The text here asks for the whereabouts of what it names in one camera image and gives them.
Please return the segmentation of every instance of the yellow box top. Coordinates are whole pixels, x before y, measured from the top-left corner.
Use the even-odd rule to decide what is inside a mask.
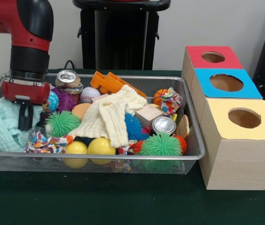
[[[207,102],[222,138],[265,140],[264,100],[208,98]]]

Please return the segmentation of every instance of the black cable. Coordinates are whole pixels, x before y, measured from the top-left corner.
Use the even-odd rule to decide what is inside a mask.
[[[72,62],[72,60],[68,60],[68,61],[66,62],[66,64],[65,64],[64,68],[66,69],[66,68],[68,67],[68,64],[69,64],[69,63],[71,63],[72,68],[75,69],[75,65],[74,65],[74,63]]]

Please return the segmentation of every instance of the white wall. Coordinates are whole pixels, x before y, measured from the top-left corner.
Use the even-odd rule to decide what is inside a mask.
[[[80,10],[72,1],[50,2],[54,35],[49,68],[61,68],[69,59],[81,68]],[[265,0],[172,0],[159,15],[153,69],[181,70],[185,45],[229,45],[254,74],[265,40]],[[0,74],[9,69],[9,55],[10,36],[0,34]]]

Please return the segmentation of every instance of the stacked wooden boxes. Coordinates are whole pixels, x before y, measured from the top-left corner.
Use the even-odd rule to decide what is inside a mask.
[[[265,101],[232,49],[187,46],[182,77],[206,146],[206,188],[265,190]]]

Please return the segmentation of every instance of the can lid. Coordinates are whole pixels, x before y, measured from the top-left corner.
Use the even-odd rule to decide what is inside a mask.
[[[72,83],[77,77],[77,73],[70,69],[62,70],[57,74],[57,79],[63,83]]]
[[[175,132],[176,128],[176,123],[171,118],[166,116],[158,117],[152,122],[152,129],[156,133],[165,132],[171,135]]]

